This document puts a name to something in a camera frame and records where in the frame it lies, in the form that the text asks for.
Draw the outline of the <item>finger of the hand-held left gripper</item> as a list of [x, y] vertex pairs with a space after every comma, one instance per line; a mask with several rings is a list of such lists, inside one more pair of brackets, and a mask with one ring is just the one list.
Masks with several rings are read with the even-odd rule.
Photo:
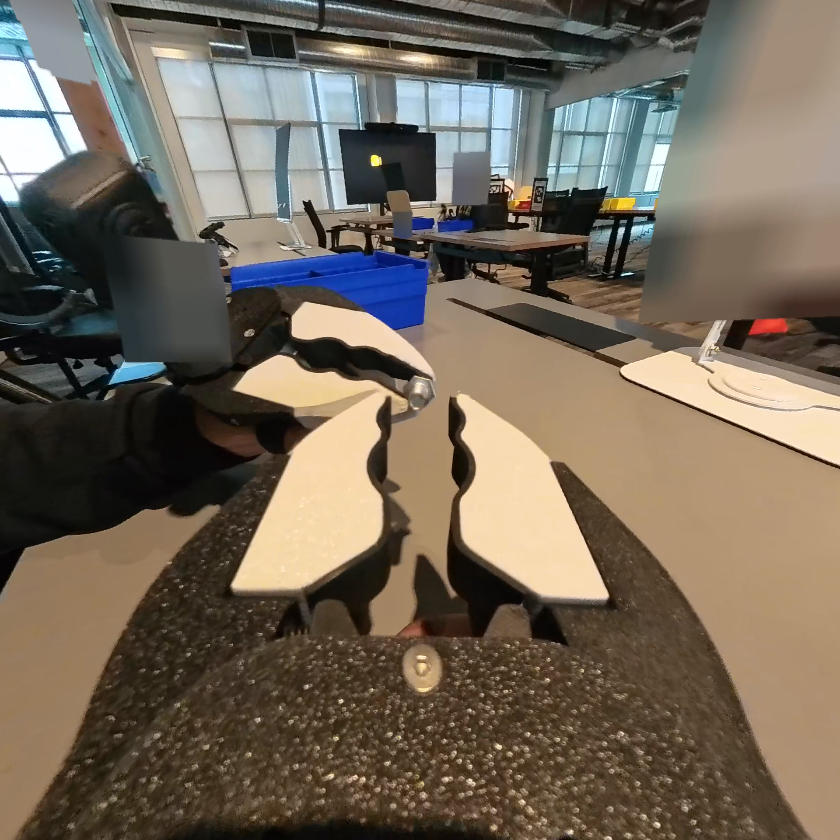
[[434, 379], [425, 358], [404, 337], [367, 311], [304, 302], [290, 316], [289, 341], [313, 371], [336, 371], [403, 395], [406, 382]]
[[327, 421], [370, 396], [392, 401], [392, 393], [376, 382], [313, 371], [283, 353], [248, 368], [233, 392], [279, 406], [303, 424]]

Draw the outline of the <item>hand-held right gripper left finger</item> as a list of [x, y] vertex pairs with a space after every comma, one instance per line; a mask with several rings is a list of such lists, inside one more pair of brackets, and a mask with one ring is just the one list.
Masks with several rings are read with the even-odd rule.
[[387, 557], [391, 430], [391, 399], [373, 393], [291, 451], [231, 582], [232, 595], [301, 599]]

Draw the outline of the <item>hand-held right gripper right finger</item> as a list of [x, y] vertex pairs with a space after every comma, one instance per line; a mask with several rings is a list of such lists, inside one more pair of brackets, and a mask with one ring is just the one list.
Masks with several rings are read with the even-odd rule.
[[502, 603], [606, 607], [610, 594], [551, 458], [472, 396], [448, 403], [447, 573], [475, 612]]

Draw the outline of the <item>person's left hand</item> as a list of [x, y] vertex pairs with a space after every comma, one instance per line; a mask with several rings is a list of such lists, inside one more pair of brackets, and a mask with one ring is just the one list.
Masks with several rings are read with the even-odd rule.
[[241, 459], [287, 455], [311, 430], [297, 422], [273, 419], [258, 426], [236, 425], [192, 403], [197, 432], [211, 445]]

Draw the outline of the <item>large blue plastic bin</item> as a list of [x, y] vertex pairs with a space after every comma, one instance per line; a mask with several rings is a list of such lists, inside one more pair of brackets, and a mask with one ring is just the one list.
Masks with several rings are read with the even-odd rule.
[[320, 287], [334, 291], [392, 329], [425, 322], [428, 266], [414, 257], [386, 251], [300, 257], [235, 266], [234, 290], [251, 287]]

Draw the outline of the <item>black mesh office chair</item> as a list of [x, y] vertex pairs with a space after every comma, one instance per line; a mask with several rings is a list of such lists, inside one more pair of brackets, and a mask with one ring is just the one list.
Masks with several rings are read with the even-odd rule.
[[53, 364], [69, 399], [101, 401], [118, 369], [116, 318], [15, 203], [1, 202], [2, 353], [18, 365]]

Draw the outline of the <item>large black monitor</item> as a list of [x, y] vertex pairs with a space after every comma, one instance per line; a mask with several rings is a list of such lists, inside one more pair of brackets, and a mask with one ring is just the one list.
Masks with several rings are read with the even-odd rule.
[[406, 191], [412, 203], [437, 201], [437, 136], [415, 125], [368, 123], [340, 129], [344, 191], [349, 205], [388, 203]]

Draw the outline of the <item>clear tilted panel stand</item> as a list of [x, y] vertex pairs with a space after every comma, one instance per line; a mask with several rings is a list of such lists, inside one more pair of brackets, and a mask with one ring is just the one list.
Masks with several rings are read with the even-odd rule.
[[282, 122], [275, 132], [275, 188], [276, 188], [276, 219], [286, 229], [286, 236], [290, 244], [286, 247], [297, 252], [311, 250], [313, 246], [305, 242], [297, 224], [293, 219], [291, 208], [291, 183], [289, 175], [289, 159], [291, 146], [291, 123]]

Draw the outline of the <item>long wooden desk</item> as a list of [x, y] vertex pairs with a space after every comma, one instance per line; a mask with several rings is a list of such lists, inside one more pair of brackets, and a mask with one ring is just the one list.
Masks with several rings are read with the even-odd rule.
[[[584, 272], [596, 280], [620, 280], [622, 278], [641, 277], [641, 271], [626, 269], [627, 252], [633, 237], [635, 223], [653, 224], [655, 210], [633, 208], [619, 211], [599, 212], [598, 221], [611, 223], [610, 237], [607, 241], [602, 267], [593, 269], [584, 260]], [[398, 237], [388, 215], [352, 213], [339, 216], [339, 225], [362, 233], [365, 237], [366, 252], [372, 250], [372, 239], [379, 236], [396, 242], [399, 249], [411, 249], [415, 245], [437, 246], [440, 255], [452, 256], [464, 263], [511, 264], [517, 260], [525, 261], [530, 268], [530, 285], [526, 291], [533, 295], [564, 301], [564, 295], [551, 288], [553, 283], [553, 258], [564, 252], [580, 251], [588, 255], [591, 243], [589, 235], [542, 233], [530, 228], [506, 229], [495, 232], [455, 232], [439, 233], [437, 230], [424, 230]]]

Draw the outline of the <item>black desk inset panel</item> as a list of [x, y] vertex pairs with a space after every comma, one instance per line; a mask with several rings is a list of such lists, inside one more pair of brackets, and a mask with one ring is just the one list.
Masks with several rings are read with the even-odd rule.
[[486, 310], [486, 315], [525, 332], [558, 340], [590, 353], [635, 341], [631, 334], [528, 303], [492, 308]]

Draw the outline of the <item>white base document stand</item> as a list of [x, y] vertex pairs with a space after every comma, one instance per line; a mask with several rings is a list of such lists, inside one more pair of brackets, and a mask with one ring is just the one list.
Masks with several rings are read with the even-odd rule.
[[701, 346], [625, 364], [627, 382], [839, 467], [838, 382], [726, 350], [715, 321]]

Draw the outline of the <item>long silver ceiling duct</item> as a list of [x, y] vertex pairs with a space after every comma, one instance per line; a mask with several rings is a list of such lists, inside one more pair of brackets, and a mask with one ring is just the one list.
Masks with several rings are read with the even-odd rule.
[[706, 4], [693, 2], [128, 1], [141, 13], [288, 28], [398, 47], [558, 62], [594, 70], [631, 56], [670, 58], [697, 45]]

